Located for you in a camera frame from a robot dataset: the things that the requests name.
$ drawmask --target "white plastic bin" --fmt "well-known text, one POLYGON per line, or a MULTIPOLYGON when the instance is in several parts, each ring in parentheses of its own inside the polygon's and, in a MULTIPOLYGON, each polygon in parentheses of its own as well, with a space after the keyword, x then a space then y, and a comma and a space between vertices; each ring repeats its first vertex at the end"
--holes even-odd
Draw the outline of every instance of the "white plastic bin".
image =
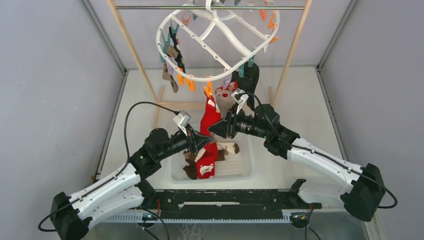
MULTIPOLYGON (((199 124, 194 123, 191 126, 198 130, 199 124)), ((177 153, 169 157, 168 174, 169 179, 175 184, 195 184, 195 183, 213 183, 224 181, 237 181, 250 179, 254 174, 254 153, 251 136, 238 134, 234 139, 224 139, 215 136, 217 142, 233 142, 240 147, 237 154, 229 153, 225 161, 215 162, 215 176, 206 179, 190 179, 183 170, 187 166, 186 158, 183 153, 177 153)))

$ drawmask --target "table surface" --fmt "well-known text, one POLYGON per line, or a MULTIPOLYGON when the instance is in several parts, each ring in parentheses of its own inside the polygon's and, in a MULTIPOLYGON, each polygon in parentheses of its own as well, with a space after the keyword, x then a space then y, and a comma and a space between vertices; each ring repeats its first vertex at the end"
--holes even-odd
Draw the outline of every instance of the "table surface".
MULTIPOLYGON (((219 69, 196 69, 195 71, 214 74, 219 69)), ((282 67, 260 68, 260 79, 255 94, 262 103, 269 103, 269 86, 274 90, 280 79, 282 67)), ((187 86, 180 86, 178 93, 173 93, 168 81, 161 79, 162 70, 147 70, 147 74, 156 93, 165 84, 164 100, 166 101, 196 101, 204 102, 203 83, 196 82, 196 92, 191 93, 187 86)), ((219 87, 219 81, 214 81, 214 88, 219 87)), ((139 101, 152 101, 153 98, 138 70, 128 74, 122 100, 113 127, 112 136, 107 149, 100 178, 107 176, 119 168, 126 160, 124 145, 124 121, 128 109, 139 101)), ((152 130, 156 108, 150 105, 139 105, 128 120, 127 139, 132 154, 144 143, 152 130)), ((202 115, 202 109, 185 109, 191 115, 202 115)), ((282 87, 281 95, 275 106, 280 115, 280 123, 308 140, 316 147, 341 158, 341 152, 330 115, 324 100, 323 92, 313 67, 291 67, 282 87)), ((165 128, 169 134, 177 130, 172 122, 173 114, 160 111, 158 127, 165 128)), ((176 184, 170 181, 168 174, 168 159, 164 159, 162 168, 147 180, 155 189, 288 189, 296 179, 307 179, 318 183, 331 183, 327 176, 309 169, 308 167, 274 156, 263 147, 263 139, 252 137, 254 173, 252 178, 224 182, 202 182, 176 184)))

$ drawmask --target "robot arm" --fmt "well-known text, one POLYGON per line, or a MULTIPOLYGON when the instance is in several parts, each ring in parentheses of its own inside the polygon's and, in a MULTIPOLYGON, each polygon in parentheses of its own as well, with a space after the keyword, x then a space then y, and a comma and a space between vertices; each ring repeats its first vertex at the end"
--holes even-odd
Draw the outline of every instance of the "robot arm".
POLYGON ((362 167, 313 146, 296 132, 282 126, 280 116, 269 104, 258 106, 254 116, 245 115, 241 105, 247 96, 243 93, 239 89, 233 93, 236 104, 223 119, 209 127, 211 133, 223 138, 234 138, 237 133, 244 133, 265 139, 263 145, 273 155, 306 165, 334 180, 335 184, 317 184, 304 179, 296 181, 292 189, 295 188, 306 203, 344 207, 362 221, 369 222, 373 218, 385 194, 378 167, 372 164, 362 167))
POLYGON ((102 220, 138 206, 153 203, 155 190, 146 180, 161 168, 161 160, 188 149, 196 153, 209 143, 210 136, 200 135, 181 111, 174 121, 179 130, 171 136, 163 128, 153 129, 143 146, 116 171, 89 187, 53 198, 50 220, 62 240, 82 239, 102 220))

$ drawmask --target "wooden frame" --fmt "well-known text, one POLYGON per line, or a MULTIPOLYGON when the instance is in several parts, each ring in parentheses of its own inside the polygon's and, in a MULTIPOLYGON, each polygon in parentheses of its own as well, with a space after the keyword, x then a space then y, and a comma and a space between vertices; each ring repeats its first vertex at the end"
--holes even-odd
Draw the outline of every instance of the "wooden frame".
MULTIPOLYGON (((137 64, 138 69, 140 70, 141 74, 144 77, 144 80, 150 90, 150 93, 153 97, 153 100, 155 103, 160 104, 164 107, 172 108, 172 107, 178 107, 178 108, 192 108, 192 109, 202 109, 205 107, 204 102, 182 102, 182 101, 163 101, 163 94, 164 94, 164 87, 163 85, 160 89, 159 98, 155 93, 155 90, 152 87, 152 84, 149 80, 149 76, 146 73, 145 68, 143 67, 143 63, 140 59, 139 54, 137 53, 136 47, 134 46, 133 40, 130 37, 130 34, 128 32, 128 29, 124 23, 124 20, 121 16, 120 10, 116 9, 117 5, 115 0, 107 0, 110 9, 112 10, 113 16, 116 19, 116 22, 118 23, 118 26, 122 32, 123 37, 125 38, 126 43, 128 44, 129 50, 131 51, 132 56, 134 57, 135 63, 137 64)), ((284 69, 282 70, 281 77, 279 79, 277 88, 275 93, 273 92, 272 87, 269 87, 269 102, 271 105, 275 106, 278 98, 281 93, 281 89, 283 87, 283 83, 287 77, 287 73, 289 72, 290 63, 292 62, 293 56, 295 55, 295 50, 299 42, 299 38, 302 33, 302 29, 305 24, 306 17, 308 15, 309 9, 311 7, 312 0, 305 0, 304 8, 302 10, 302 15, 300 17, 299 23, 297 24, 296 31, 294 33, 293 40, 291 41, 291 46, 287 54, 287 58, 285 60, 284 69)), ((158 107, 152 127, 155 128, 157 125, 157 121, 159 118, 160 108, 158 107)))

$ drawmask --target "enclosure wall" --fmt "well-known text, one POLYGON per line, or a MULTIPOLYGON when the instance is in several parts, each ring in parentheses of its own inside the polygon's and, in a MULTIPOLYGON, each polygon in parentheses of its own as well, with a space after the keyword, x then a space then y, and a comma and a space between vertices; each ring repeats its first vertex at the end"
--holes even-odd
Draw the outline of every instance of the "enclosure wall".
POLYGON ((90 183, 122 73, 79 1, 2 2, 0 32, 0 239, 58 239, 37 224, 90 183))
POLYGON ((350 160, 377 165, 399 198, 378 211, 388 240, 422 238, 423 10, 420 0, 359 1, 323 68, 350 160))

